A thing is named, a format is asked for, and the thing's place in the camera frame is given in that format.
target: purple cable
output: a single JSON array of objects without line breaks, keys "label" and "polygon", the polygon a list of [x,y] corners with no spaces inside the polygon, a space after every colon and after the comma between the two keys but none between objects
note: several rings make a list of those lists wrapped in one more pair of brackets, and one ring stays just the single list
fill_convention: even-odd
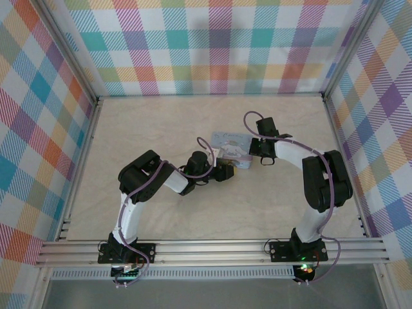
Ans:
[{"label": "purple cable", "polygon": [[318,226],[317,228],[317,232],[322,236],[322,238],[324,239],[328,239],[328,240],[333,240],[337,243],[337,255],[335,258],[335,261],[333,261],[332,265],[330,266],[330,268],[328,269],[327,272],[325,272],[321,277],[312,280],[312,283],[315,283],[317,281],[319,281],[320,279],[324,278],[327,274],[329,274],[332,269],[335,268],[339,257],[341,256],[341,244],[339,243],[339,240],[337,240],[336,238],[332,238],[332,237],[326,237],[323,236],[321,233],[321,229],[329,222],[330,218],[332,217],[333,214],[333,208],[335,207],[334,201],[335,201],[335,189],[333,187],[333,179],[332,179],[332,172],[329,168],[329,164],[328,161],[326,160],[326,158],[320,153],[318,152],[316,149],[313,149],[309,146],[306,146],[302,143],[296,142],[295,140],[289,140],[287,138],[279,138],[279,137],[272,137],[272,136],[264,136],[264,135],[260,135],[256,132],[254,132],[246,123],[246,117],[249,114],[256,114],[259,117],[261,117],[262,119],[264,119],[263,115],[261,113],[258,113],[257,111],[248,111],[247,113],[245,113],[245,116],[243,116],[243,124],[245,125],[246,129],[251,132],[253,135],[256,135],[260,138],[265,138],[267,140],[278,140],[278,141],[282,141],[282,142],[288,142],[291,144],[295,144],[298,145],[299,147],[302,147],[303,149],[306,149],[307,151],[310,151],[312,153],[314,153],[315,155],[317,155],[319,158],[321,158],[325,168],[326,168],[326,173],[328,174],[328,178],[329,178],[329,186],[330,186],[330,207],[329,207],[329,212],[328,212],[328,216],[325,218],[325,220],[323,220],[323,222]]},{"label": "purple cable", "polygon": [[[200,147],[202,147],[202,148],[204,148],[204,149],[206,149],[206,147],[203,146],[203,145],[201,145],[201,144],[200,144],[200,141],[202,141],[203,143],[206,144],[206,146],[207,146],[207,147],[209,148],[209,150],[211,151],[212,162],[214,162],[214,153],[213,153],[212,147],[209,145],[209,143],[206,142],[206,140],[203,139],[202,137],[198,137],[198,138],[197,138],[197,141],[198,141],[198,144],[200,145]],[[160,165],[158,166],[158,168],[156,169],[156,171],[154,172],[154,174],[152,175],[152,177],[150,177],[150,179],[149,179],[148,181],[146,181],[145,184],[143,184],[143,185],[141,185],[139,188],[131,191],[131,192],[126,196],[126,199],[124,200],[124,203],[123,203],[123,205],[122,205],[122,208],[120,209],[120,214],[119,214],[119,216],[118,216],[118,222],[117,222],[118,235],[120,236],[120,239],[122,240],[122,243],[124,244],[125,247],[127,247],[127,248],[130,249],[130,250],[132,250],[133,252],[136,252],[137,254],[140,254],[140,255],[146,260],[146,267],[144,268],[144,270],[143,270],[141,273],[139,273],[139,275],[138,275],[136,278],[134,278],[134,280],[130,281],[129,283],[124,283],[123,285],[121,285],[121,284],[117,281],[117,278],[115,277],[115,283],[116,283],[116,287],[117,287],[117,288],[120,287],[120,286],[124,286],[125,288],[127,288],[128,286],[131,286],[132,284],[136,283],[136,282],[140,279],[140,277],[142,277],[142,276],[147,272],[147,269],[149,269],[150,260],[149,260],[148,256],[145,255],[142,251],[139,251],[139,250],[133,248],[133,247],[132,247],[131,245],[129,245],[129,244],[127,243],[127,241],[125,240],[124,235],[123,235],[123,232],[122,232],[122,218],[123,218],[124,210],[126,209],[127,202],[129,201],[130,197],[132,197],[133,195],[135,195],[136,193],[140,192],[141,190],[145,189],[148,185],[150,185],[150,184],[152,183],[152,181],[153,181],[153,180],[157,177],[157,175],[159,174],[159,172],[160,172],[160,170],[162,169],[163,165],[165,165],[166,163],[168,163],[168,161],[162,161],[162,162],[160,163]],[[208,170],[206,173],[204,173],[204,174],[202,174],[202,175],[199,175],[199,176],[191,176],[191,175],[186,175],[186,174],[184,174],[183,172],[179,171],[173,164],[170,164],[170,165],[173,166],[173,168],[174,168],[176,171],[178,171],[180,174],[182,174],[183,176],[188,177],[188,178],[195,178],[195,179],[196,179],[196,178],[203,178],[203,177],[207,176],[207,175],[212,171],[212,169],[213,169],[213,164],[212,164],[211,167],[209,168],[209,170]]]}]

